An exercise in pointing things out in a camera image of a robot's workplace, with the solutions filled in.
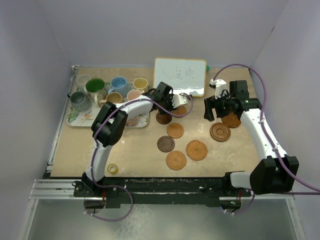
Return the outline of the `dark walnut coaster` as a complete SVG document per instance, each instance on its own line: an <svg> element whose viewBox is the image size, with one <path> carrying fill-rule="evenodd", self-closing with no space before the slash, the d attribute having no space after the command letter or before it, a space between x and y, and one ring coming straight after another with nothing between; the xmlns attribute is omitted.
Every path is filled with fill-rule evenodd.
<svg viewBox="0 0 320 240"><path fill-rule="evenodd" d="M160 114L159 112L155 117L156 121L161 125L167 125L172 121L172 116L168 113Z"/></svg>
<svg viewBox="0 0 320 240"><path fill-rule="evenodd" d="M175 141L172 137L165 135L157 140L157 147L162 152L170 152L175 148Z"/></svg>

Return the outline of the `light wood coaster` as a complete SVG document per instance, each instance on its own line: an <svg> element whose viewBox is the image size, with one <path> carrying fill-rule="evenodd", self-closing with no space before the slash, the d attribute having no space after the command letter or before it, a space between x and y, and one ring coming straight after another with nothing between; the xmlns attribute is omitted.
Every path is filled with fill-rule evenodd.
<svg viewBox="0 0 320 240"><path fill-rule="evenodd" d="M167 131L167 134L174 139L178 139L182 137L184 134L183 126L175 122L168 125L166 131Z"/></svg>
<svg viewBox="0 0 320 240"><path fill-rule="evenodd" d="M174 114L176 118L181 118L183 115L187 113L187 108L184 105L181 105L176 110L173 110L171 113Z"/></svg>

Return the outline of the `ringed brown wood coaster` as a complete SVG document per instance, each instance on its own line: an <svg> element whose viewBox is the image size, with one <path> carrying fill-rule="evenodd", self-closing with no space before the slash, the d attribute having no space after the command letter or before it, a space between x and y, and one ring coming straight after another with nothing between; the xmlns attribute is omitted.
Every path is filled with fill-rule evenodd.
<svg viewBox="0 0 320 240"><path fill-rule="evenodd" d="M214 123L210 127L209 133L210 136L218 142L225 142L231 136L230 128L222 122Z"/></svg>

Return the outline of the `floral serving tray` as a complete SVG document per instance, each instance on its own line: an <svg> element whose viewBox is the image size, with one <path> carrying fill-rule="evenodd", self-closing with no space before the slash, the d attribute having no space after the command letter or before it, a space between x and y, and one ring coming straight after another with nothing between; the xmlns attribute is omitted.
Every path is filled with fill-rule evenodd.
<svg viewBox="0 0 320 240"><path fill-rule="evenodd" d="M69 106L66 117L67 124L71 127L91 127L98 113L100 107L91 102L91 106L86 111L77 111L71 105ZM139 115L139 123L136 126L126 126L126 128L143 128L149 123L149 113Z"/></svg>

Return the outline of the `grey stoneware cup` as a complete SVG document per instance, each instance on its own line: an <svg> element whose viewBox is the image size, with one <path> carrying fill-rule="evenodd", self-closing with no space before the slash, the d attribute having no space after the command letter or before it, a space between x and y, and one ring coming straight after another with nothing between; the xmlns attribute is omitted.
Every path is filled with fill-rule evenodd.
<svg viewBox="0 0 320 240"><path fill-rule="evenodd" d="M68 97L70 99L71 106L79 112L86 111L91 107L91 101L88 96L81 91L76 91L71 95L69 94Z"/></svg>

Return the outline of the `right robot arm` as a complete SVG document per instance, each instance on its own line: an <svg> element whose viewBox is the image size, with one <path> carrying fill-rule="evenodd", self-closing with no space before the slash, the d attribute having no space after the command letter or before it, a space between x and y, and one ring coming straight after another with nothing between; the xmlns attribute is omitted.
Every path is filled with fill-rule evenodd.
<svg viewBox="0 0 320 240"><path fill-rule="evenodd" d="M212 79L209 86L215 94L204 100L204 118L212 122L215 118L235 114L248 131L260 158L251 173L227 172L227 180L222 183L223 192L233 196L240 188L250 189L257 195L291 191L299 161L295 156L289 156L278 143L262 112L261 102L250 97L247 82L236 80L226 83L222 79Z"/></svg>

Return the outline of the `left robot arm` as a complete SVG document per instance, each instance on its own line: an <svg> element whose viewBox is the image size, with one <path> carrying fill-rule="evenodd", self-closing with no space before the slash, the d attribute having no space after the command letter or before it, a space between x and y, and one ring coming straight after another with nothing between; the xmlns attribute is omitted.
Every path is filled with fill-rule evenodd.
<svg viewBox="0 0 320 240"><path fill-rule="evenodd" d="M139 97L124 103L105 103L95 118L91 130L94 150L88 168L81 177L91 196L103 191L102 180L112 147L123 135L127 120L140 114L159 110L162 114L174 110L173 88L164 82Z"/></svg>

